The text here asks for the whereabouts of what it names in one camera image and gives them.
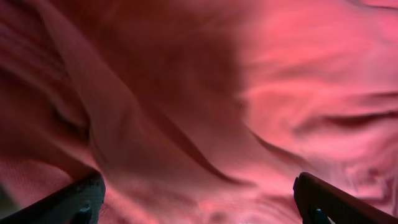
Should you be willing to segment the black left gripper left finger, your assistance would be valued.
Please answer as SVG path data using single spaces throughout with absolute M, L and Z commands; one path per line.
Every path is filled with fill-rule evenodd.
M 90 175 L 1 219 L 1 224 L 97 224 L 106 187 L 100 173 Z

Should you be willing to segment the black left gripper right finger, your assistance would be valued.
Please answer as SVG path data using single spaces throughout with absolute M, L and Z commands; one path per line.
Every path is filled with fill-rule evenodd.
M 397 224 L 382 212 L 308 172 L 294 182 L 294 200 L 303 224 Z

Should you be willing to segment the red orange t-shirt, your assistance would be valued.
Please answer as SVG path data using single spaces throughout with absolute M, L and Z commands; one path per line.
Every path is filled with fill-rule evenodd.
M 313 175 L 397 215 L 396 1 L 2 1 L 1 185 L 98 171 L 101 223 L 300 223 Z

